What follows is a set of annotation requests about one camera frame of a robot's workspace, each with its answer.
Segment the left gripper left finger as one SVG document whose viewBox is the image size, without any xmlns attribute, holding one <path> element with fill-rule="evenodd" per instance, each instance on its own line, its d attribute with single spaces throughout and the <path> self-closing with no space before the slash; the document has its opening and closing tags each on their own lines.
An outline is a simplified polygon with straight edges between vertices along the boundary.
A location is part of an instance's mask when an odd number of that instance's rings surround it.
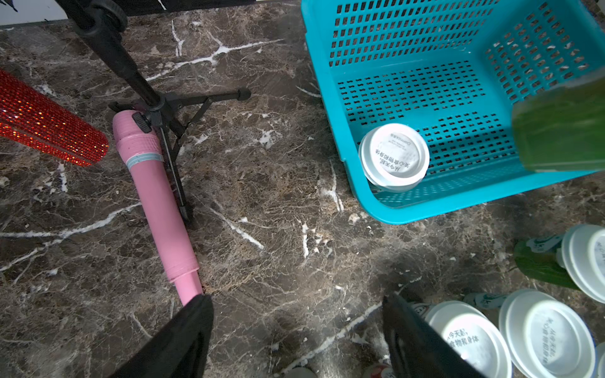
<svg viewBox="0 0 605 378">
<path fill-rule="evenodd" d="M 212 298 L 195 296 L 112 376 L 202 377 L 213 323 Z"/>
</svg>

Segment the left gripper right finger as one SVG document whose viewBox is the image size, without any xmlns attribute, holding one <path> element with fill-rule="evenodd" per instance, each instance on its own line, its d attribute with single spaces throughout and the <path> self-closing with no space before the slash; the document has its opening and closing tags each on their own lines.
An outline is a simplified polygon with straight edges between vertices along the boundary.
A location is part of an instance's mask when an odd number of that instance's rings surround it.
<svg viewBox="0 0 605 378">
<path fill-rule="evenodd" d="M 399 294 L 382 301 L 384 339 L 396 377 L 481 377 Z"/>
</svg>

